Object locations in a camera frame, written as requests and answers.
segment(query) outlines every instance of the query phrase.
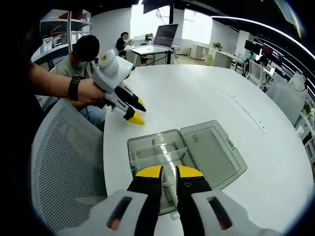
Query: gray t-shirt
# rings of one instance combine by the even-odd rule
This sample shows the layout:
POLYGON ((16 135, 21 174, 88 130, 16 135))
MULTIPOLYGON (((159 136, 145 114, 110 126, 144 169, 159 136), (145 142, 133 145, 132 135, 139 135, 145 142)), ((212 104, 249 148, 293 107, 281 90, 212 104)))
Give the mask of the gray t-shirt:
POLYGON ((56 66, 56 74, 64 75, 72 78, 74 75, 83 76, 85 78, 90 78, 90 75, 87 71, 87 67, 82 68, 75 67, 71 64, 69 55, 66 56, 61 62, 56 66))

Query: laptop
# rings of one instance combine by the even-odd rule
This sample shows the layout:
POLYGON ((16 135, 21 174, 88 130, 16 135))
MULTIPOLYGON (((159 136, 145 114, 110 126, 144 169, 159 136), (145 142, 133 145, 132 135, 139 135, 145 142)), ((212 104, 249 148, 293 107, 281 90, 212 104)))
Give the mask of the laptop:
POLYGON ((178 24, 159 26, 153 42, 153 45, 142 46, 131 51, 139 54, 156 54, 171 50, 174 42, 178 24))

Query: black wristwatch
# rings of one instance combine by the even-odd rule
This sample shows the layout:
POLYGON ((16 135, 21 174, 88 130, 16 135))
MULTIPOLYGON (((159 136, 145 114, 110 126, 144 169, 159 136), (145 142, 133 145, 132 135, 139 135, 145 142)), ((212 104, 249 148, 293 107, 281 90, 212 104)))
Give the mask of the black wristwatch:
POLYGON ((80 81, 84 79, 83 76, 74 75, 72 76, 72 79, 69 84, 68 89, 68 98, 71 101, 77 101, 78 100, 78 88, 80 81))

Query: ceiling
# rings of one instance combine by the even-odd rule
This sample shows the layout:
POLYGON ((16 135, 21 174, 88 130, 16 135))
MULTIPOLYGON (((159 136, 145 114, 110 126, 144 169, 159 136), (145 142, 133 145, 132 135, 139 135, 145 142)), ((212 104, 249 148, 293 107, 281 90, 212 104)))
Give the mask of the ceiling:
MULTIPOLYGON (((284 0, 174 0, 175 8, 192 9, 210 16, 232 16, 248 20, 257 21, 271 27, 274 27, 304 45, 313 55, 315 55, 315 27, 313 19, 313 11, 311 8, 312 1, 309 0, 286 0, 291 8, 295 11, 301 25, 304 28, 302 37, 293 24, 288 22, 282 11, 279 9, 275 1, 284 0)), ((84 2, 84 9, 91 12, 92 15, 97 15, 102 12, 111 11, 120 8, 131 7, 133 4, 138 4, 138 0, 119 0, 111 1, 107 4, 104 0, 89 0, 84 2)), ((277 45, 277 49, 284 56, 297 65, 301 70, 304 70, 305 65, 315 75, 315 60, 297 44, 293 43, 283 35, 257 24, 231 20, 231 19, 216 19, 221 23, 232 26, 237 30, 248 31, 254 36, 262 38, 262 41, 273 43, 273 47, 277 45)))

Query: bright window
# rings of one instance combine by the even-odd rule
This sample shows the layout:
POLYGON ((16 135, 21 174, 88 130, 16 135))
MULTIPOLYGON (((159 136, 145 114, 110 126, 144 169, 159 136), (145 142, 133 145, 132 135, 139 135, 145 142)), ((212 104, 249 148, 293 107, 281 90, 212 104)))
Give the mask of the bright window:
POLYGON ((185 9, 183 39, 209 44, 211 29, 212 19, 210 16, 185 9))
POLYGON ((159 26, 169 22, 169 6, 164 6, 157 10, 143 14, 143 5, 133 5, 131 7, 130 37, 141 36, 148 33, 155 33, 159 26))

